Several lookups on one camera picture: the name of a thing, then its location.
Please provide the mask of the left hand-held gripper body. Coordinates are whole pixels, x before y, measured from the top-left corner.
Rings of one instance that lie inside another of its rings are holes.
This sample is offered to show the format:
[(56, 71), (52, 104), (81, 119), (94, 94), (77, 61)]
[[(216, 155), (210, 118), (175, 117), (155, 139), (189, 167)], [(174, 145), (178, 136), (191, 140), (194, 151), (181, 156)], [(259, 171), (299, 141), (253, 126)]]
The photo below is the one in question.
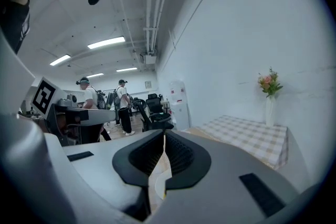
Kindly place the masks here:
[(46, 78), (41, 79), (31, 105), (41, 116), (35, 122), (57, 136), (62, 146), (100, 142), (102, 123), (89, 117), (89, 110), (79, 106), (75, 95)]

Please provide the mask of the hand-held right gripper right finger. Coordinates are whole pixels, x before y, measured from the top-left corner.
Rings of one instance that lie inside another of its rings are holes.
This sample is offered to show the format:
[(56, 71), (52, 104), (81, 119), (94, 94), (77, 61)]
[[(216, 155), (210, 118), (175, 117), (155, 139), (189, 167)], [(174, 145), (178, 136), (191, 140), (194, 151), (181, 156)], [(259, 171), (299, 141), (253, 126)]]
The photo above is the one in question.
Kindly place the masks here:
[(172, 177), (148, 223), (264, 223), (298, 196), (238, 147), (179, 131), (165, 136)]

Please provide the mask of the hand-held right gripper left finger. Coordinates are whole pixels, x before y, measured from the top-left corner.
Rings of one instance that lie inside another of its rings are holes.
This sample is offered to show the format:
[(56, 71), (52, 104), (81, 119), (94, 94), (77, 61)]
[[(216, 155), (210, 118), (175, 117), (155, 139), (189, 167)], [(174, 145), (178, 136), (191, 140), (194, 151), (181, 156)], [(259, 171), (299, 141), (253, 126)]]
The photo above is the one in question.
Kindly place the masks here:
[(61, 147), (44, 135), (55, 190), (50, 222), (159, 222), (151, 213), (149, 176), (163, 152), (163, 132), (148, 131), (109, 142)]

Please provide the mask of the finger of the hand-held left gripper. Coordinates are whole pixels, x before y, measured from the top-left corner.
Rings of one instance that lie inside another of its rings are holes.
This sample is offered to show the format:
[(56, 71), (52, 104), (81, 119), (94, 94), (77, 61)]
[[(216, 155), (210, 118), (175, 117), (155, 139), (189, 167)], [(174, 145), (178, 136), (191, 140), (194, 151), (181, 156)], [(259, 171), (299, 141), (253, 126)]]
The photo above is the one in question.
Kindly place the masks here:
[(115, 120), (115, 112), (111, 110), (84, 109), (81, 122), (110, 122)]

